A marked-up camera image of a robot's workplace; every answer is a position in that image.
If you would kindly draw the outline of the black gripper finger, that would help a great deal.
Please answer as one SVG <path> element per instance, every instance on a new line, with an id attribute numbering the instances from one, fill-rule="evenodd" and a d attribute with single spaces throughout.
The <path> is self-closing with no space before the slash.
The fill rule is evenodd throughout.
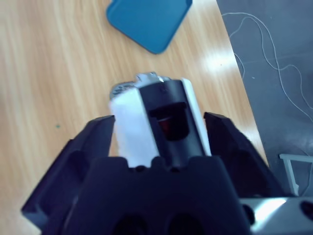
<path id="1" fill-rule="evenodd" d="M 114 116 L 98 117 L 70 139 L 32 191 L 22 214 L 43 230 L 58 209 L 78 196 L 91 162 L 110 151 Z"/>
<path id="2" fill-rule="evenodd" d="M 279 183 L 250 140 L 231 119 L 204 113 L 213 156 L 219 156 L 241 198 L 278 197 Z"/>

